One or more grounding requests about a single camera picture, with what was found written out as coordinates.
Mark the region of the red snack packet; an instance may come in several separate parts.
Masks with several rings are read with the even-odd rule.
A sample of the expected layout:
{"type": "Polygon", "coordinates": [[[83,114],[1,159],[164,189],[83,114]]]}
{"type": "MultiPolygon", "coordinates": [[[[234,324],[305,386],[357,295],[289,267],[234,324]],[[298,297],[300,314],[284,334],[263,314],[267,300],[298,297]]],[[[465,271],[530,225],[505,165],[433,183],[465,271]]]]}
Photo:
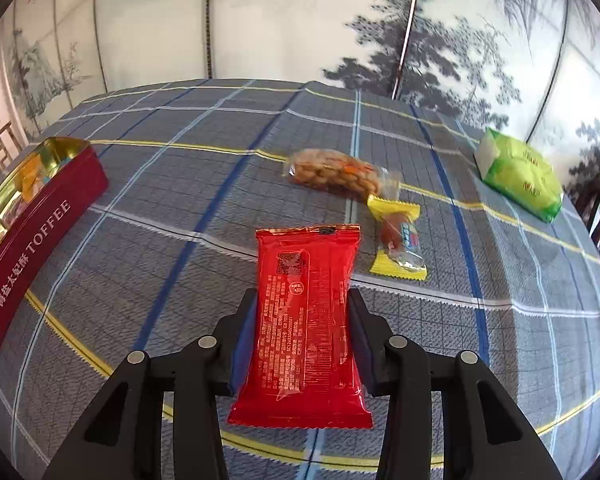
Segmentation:
{"type": "Polygon", "coordinates": [[[356,224],[257,230],[258,305],[249,370],[227,421],[274,429],[370,429],[354,362],[356,224]]]}

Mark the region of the yellow date candy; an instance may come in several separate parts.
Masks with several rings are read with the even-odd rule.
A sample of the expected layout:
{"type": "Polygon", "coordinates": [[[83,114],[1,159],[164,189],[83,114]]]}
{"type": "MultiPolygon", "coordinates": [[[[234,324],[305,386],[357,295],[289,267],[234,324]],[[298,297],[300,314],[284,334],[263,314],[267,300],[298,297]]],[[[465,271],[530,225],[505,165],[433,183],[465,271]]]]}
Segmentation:
{"type": "Polygon", "coordinates": [[[415,226],[420,206],[370,195],[367,207],[377,223],[377,252],[370,273],[425,281],[428,271],[415,226]]]}

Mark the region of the orange snack packet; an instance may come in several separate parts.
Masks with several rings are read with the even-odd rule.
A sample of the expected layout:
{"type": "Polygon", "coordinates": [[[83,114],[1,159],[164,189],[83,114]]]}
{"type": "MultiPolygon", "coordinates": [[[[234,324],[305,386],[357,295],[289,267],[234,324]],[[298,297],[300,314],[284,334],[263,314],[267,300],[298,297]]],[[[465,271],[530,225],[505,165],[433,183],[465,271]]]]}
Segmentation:
{"type": "Polygon", "coordinates": [[[28,159],[20,171],[21,196],[27,203],[34,200],[45,184],[45,168],[40,155],[28,159]]]}

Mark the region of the red toffee tin box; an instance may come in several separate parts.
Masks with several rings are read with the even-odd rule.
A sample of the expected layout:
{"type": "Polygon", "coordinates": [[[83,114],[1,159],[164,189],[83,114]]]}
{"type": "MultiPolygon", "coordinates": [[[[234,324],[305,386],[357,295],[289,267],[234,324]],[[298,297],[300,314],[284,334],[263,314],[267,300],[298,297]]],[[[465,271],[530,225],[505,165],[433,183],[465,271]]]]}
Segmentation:
{"type": "Polygon", "coordinates": [[[20,301],[54,248],[108,186],[90,142],[50,136],[0,180],[0,349],[20,301]],[[20,171],[40,155],[45,184],[32,202],[20,171]]]}

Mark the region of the green tissue pack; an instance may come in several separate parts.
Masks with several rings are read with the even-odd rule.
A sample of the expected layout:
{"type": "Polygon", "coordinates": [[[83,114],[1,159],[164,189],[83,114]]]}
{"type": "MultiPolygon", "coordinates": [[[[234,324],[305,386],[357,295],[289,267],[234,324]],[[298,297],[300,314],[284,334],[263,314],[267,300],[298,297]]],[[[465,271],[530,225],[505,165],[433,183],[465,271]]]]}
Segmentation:
{"type": "Polygon", "coordinates": [[[521,140],[486,128],[475,161],[481,180],[545,223],[562,210],[564,191],[553,166],[521,140]]]}

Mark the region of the plaid blue tablecloth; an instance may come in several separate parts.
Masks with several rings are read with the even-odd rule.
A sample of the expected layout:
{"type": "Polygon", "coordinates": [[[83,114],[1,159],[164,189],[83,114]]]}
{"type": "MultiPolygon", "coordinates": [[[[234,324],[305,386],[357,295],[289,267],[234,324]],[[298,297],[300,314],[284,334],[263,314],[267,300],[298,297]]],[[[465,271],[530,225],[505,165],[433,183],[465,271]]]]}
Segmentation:
{"type": "Polygon", "coordinates": [[[92,142],[109,184],[50,255],[0,350],[0,448],[38,479],[133,349],[178,351],[257,281],[263,228],[352,222],[351,283],[397,334],[476,352],[562,475],[600,455],[600,258],[573,206],[544,223],[485,186],[481,133],[324,84],[189,80],[95,96],[50,127],[92,142]],[[367,207],[296,185],[288,155],[331,148],[395,171],[428,269],[372,273],[367,207]]]}

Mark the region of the painted folding screen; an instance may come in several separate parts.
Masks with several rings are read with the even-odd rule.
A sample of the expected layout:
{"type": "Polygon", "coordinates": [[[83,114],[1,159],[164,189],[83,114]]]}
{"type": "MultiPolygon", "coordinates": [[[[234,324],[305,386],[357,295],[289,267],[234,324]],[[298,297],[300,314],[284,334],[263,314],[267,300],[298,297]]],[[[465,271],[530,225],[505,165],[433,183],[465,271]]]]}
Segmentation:
{"type": "Polygon", "coordinates": [[[150,82],[318,80],[527,142],[570,195],[600,174],[591,0],[12,0],[0,73],[27,136],[150,82]]]}

